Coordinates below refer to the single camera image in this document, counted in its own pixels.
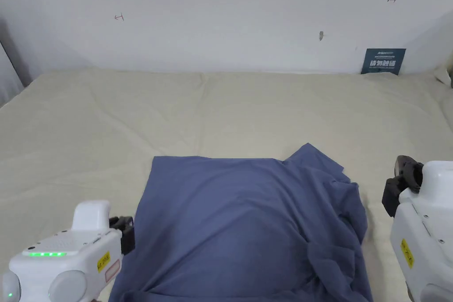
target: beige mattress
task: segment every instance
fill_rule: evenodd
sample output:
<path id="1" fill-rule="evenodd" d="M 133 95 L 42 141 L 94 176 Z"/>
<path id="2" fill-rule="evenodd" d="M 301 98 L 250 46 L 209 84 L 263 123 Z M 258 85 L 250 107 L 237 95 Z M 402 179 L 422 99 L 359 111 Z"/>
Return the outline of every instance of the beige mattress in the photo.
<path id="1" fill-rule="evenodd" d="M 434 74 L 42 75 L 0 109 L 0 269 L 83 200 L 133 214 L 155 155 L 284 159 L 309 142 L 360 185 L 375 300 L 406 301 L 380 200 L 399 154 L 453 160 L 451 97 Z"/>

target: sticker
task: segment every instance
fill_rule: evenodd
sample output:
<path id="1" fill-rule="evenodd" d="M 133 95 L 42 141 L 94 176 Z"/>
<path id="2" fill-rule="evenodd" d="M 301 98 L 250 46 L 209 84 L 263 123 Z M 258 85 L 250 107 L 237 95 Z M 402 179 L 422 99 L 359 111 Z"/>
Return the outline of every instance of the sticker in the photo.
<path id="1" fill-rule="evenodd" d="M 116 260 L 116 262 L 107 269 L 106 271 L 106 283 L 108 283 L 119 271 L 119 260 Z"/>
<path id="2" fill-rule="evenodd" d="M 412 256 L 411 249 L 409 249 L 409 246 L 404 239 L 401 241 L 401 250 L 403 251 L 404 257 L 406 258 L 407 265 L 409 265 L 409 268 L 412 269 L 412 267 L 414 266 L 414 257 Z"/>
<path id="3" fill-rule="evenodd" d="M 391 72 L 398 75 L 406 49 L 366 49 L 361 74 Z"/>
<path id="4" fill-rule="evenodd" d="M 103 268 L 107 266 L 110 262 L 110 251 L 107 251 L 104 256 L 100 258 L 99 261 L 97 261 L 97 271 L 101 272 Z"/>

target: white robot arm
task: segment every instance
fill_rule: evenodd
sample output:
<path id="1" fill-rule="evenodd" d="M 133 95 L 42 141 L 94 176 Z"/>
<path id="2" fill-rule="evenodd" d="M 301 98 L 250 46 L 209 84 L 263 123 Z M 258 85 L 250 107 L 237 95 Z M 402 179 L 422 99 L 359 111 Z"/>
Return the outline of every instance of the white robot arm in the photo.
<path id="1" fill-rule="evenodd" d="M 453 301 L 453 162 L 399 156 L 382 203 L 395 218 L 390 239 L 411 299 Z"/>
<path id="2" fill-rule="evenodd" d="M 73 226 L 30 245 L 3 276 L 5 302 L 91 302 L 135 248 L 131 217 L 110 218 L 110 203 L 80 203 Z"/>

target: blue t-shirt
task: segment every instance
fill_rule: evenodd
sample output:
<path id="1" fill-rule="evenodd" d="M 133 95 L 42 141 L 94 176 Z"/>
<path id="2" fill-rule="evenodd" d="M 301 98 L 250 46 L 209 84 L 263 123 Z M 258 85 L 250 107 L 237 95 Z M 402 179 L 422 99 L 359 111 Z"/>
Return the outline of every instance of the blue t-shirt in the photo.
<path id="1" fill-rule="evenodd" d="M 155 157 L 109 301 L 372 301 L 342 171 L 310 144 L 283 162 Z"/>

